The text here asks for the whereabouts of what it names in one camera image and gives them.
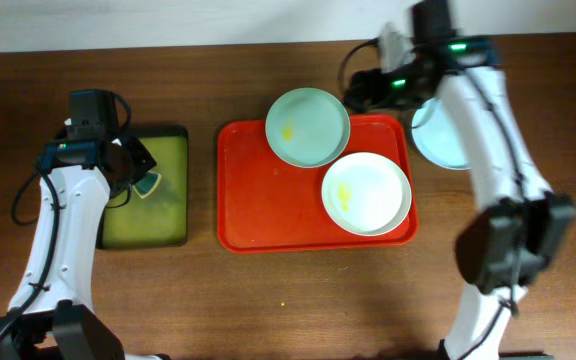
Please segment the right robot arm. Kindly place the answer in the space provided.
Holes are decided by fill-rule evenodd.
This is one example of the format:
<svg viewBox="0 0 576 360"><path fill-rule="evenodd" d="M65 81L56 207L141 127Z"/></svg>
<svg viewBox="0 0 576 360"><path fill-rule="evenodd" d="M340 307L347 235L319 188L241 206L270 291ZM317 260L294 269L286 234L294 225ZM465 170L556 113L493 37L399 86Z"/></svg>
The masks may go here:
<svg viewBox="0 0 576 360"><path fill-rule="evenodd" d="M459 34L447 0L422 0L411 17L411 47L401 61L388 36L375 38L380 67L340 73L338 85L344 104L359 113L442 103L469 164L478 214L455 243L464 288L435 355L495 359L519 301L555 260L576 207L532 160L492 41Z"/></svg>

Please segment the light blue plate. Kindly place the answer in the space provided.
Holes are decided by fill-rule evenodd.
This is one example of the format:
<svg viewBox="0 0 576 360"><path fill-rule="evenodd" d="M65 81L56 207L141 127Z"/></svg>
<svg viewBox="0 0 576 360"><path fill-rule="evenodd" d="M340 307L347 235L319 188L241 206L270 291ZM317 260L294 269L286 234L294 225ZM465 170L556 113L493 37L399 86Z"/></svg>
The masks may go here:
<svg viewBox="0 0 576 360"><path fill-rule="evenodd" d="M440 100L432 98L412 118L410 133L417 151L429 162L449 170L469 170L455 126Z"/></svg>

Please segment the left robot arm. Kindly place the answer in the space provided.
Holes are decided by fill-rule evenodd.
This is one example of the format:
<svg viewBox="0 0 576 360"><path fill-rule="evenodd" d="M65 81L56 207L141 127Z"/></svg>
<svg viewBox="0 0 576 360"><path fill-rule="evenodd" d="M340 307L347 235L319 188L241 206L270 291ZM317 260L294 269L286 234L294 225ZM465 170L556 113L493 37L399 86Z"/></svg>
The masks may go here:
<svg viewBox="0 0 576 360"><path fill-rule="evenodd" d="M126 101L109 90L69 95L70 118L35 164L41 192L31 253L6 315L0 359L128 359L95 315L92 269L111 199L130 196L156 162L118 118Z"/></svg>

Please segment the green and yellow sponge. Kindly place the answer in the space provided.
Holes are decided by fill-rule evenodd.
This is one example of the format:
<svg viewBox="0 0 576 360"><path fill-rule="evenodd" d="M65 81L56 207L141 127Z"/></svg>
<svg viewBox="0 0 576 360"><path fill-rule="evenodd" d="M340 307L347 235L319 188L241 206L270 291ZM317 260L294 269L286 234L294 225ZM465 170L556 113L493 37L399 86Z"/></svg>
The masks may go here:
<svg viewBox="0 0 576 360"><path fill-rule="evenodd" d="M141 199L145 199L154 193L161 180L161 174L148 171L140 180L132 185L132 188Z"/></svg>

